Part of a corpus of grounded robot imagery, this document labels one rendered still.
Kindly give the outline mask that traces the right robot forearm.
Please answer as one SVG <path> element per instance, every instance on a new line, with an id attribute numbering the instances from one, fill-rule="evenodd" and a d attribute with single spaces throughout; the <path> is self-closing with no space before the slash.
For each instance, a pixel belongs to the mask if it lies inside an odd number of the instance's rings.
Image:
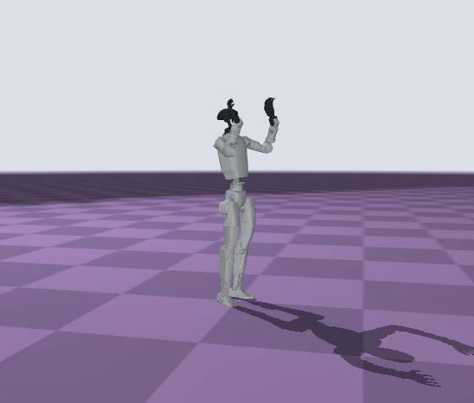
<path id="1" fill-rule="evenodd" d="M 239 118 L 240 119 L 240 118 Z M 223 148 L 223 154 L 225 154 L 228 150 L 229 145 L 237 144 L 237 139 L 241 131 L 241 127 L 243 126 L 243 122 L 240 119 L 240 123 L 235 123 L 233 121 L 233 125 L 231 127 L 229 136 L 227 138 L 226 144 Z"/>

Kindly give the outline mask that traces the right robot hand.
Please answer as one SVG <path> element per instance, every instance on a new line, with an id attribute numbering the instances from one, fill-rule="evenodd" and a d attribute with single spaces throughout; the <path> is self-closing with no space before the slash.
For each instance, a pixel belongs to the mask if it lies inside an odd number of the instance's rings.
<path id="1" fill-rule="evenodd" d="M 235 111 L 233 112 L 232 111 L 232 106 L 234 106 L 234 103 L 233 103 L 233 100 L 232 99 L 229 99 L 228 102 L 227 102 L 227 106 L 228 106 L 228 111 L 229 111 L 229 114 L 232 118 L 232 122 L 234 121 L 235 123 L 240 123 L 240 119 L 239 119 L 239 116 L 236 116 L 235 115 Z"/>

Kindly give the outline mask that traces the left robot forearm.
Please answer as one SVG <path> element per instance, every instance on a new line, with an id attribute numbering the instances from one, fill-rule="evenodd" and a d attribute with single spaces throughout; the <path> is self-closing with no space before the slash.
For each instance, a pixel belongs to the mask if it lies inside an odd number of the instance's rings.
<path id="1" fill-rule="evenodd" d="M 270 124 L 269 130 L 268 130 L 268 136 L 266 137 L 266 139 L 264 141 L 264 142 L 269 142 L 270 144 L 275 142 L 275 137 L 276 137 L 277 131 L 279 129 L 278 128 L 279 120 L 277 118 L 274 118 L 273 121 L 274 121 L 274 126 L 271 126 L 271 124 Z"/>

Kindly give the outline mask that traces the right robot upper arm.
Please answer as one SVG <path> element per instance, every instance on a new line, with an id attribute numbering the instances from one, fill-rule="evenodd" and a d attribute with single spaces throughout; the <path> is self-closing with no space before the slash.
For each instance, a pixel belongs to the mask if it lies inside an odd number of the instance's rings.
<path id="1" fill-rule="evenodd" d="M 218 137 L 213 146 L 223 154 L 223 148 L 225 144 L 226 144 L 226 140 L 223 137 Z M 223 155 L 226 157 L 233 157 L 236 151 L 237 150 L 235 147 L 229 145 L 227 152 Z"/>

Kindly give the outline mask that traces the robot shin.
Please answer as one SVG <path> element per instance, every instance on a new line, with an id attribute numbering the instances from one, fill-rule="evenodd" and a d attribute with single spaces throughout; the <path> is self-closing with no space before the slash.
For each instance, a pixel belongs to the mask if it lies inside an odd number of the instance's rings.
<path id="1" fill-rule="evenodd" d="M 231 252 L 229 257 L 227 256 L 225 247 L 219 249 L 219 275 L 221 277 L 221 296 L 229 296 L 229 289 L 234 268 L 234 253 Z"/>
<path id="2" fill-rule="evenodd" d="M 246 251 L 244 253 L 234 254 L 233 290 L 235 288 L 235 291 L 241 289 L 242 277 L 247 263 L 247 252 L 248 247 L 246 247 Z"/>

